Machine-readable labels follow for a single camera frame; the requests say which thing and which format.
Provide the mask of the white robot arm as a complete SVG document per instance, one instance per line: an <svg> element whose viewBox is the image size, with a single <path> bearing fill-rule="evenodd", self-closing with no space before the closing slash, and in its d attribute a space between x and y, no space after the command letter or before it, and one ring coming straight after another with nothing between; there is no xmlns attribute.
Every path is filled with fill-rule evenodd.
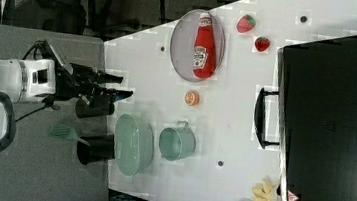
<svg viewBox="0 0 357 201"><path fill-rule="evenodd" d="M15 103L40 103L44 109L57 101L76 98L80 118L109 115L114 103L129 98L131 91L106 89L103 84L119 84L121 76L75 63L54 60L0 59L0 152L15 138L18 119Z"/></svg>

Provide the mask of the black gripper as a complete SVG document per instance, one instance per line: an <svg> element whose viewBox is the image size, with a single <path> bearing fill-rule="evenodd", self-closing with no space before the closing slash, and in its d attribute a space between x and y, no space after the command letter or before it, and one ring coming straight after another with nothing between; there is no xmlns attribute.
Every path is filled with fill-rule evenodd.
<svg viewBox="0 0 357 201"><path fill-rule="evenodd" d="M55 93L50 95L50 99L54 102L77 98L90 105L99 93L103 99L111 102L133 96L131 90L101 89L102 83L121 84L124 78L85 65L56 63L55 74Z"/></svg>

